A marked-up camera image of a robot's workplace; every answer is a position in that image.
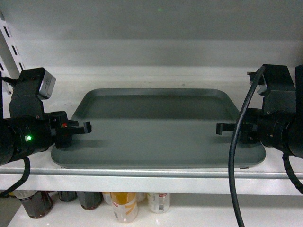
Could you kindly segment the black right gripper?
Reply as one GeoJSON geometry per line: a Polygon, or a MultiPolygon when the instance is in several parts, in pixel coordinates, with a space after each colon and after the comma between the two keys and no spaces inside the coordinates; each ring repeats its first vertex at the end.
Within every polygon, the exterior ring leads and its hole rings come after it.
{"type": "MultiPolygon", "coordinates": [[[[246,116],[240,126],[240,141],[243,144],[255,144],[259,142],[258,139],[258,117],[246,116]]],[[[216,134],[222,135],[223,131],[234,131],[236,129],[235,123],[217,123],[216,134]]]]}

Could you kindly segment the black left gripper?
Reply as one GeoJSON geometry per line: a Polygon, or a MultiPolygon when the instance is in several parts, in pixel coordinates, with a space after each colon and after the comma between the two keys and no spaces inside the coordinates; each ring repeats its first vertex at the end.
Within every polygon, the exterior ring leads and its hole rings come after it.
{"type": "Polygon", "coordinates": [[[56,148],[68,148],[71,146],[73,134],[88,134],[92,132],[90,121],[79,126],[78,121],[69,120],[65,111],[49,113],[52,135],[56,148]]]}

